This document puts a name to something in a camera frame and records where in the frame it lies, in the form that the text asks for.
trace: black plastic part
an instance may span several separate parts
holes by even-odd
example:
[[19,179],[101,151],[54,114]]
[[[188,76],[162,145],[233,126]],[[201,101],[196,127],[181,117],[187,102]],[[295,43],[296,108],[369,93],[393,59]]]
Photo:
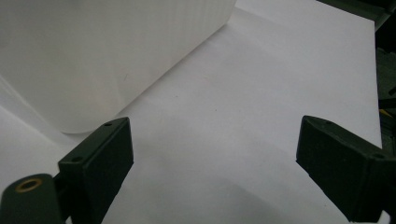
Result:
[[386,209],[396,160],[356,134],[305,116],[297,162],[349,221],[377,222]]
[[101,223],[133,163],[127,118],[102,125],[61,159],[60,178],[74,192],[73,223]]
[[31,175],[8,186],[1,202],[0,223],[64,223],[52,176]]
[[115,119],[59,161],[60,173],[32,175],[3,193],[1,224],[99,224],[134,164],[129,119]]

